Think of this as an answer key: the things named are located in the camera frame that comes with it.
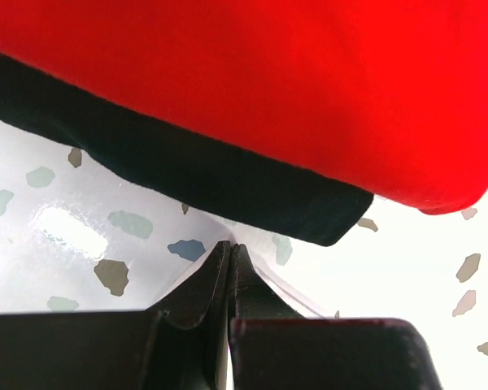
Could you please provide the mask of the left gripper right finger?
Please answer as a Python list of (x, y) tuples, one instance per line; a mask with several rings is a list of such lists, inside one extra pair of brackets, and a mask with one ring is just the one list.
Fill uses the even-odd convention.
[(398, 318), (304, 318), (231, 254), (229, 347), (236, 389), (441, 387), (420, 333)]

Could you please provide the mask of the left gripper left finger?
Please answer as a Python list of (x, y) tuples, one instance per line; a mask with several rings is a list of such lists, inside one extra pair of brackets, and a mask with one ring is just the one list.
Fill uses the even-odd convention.
[(0, 389), (223, 389), (231, 244), (145, 310), (0, 315)]

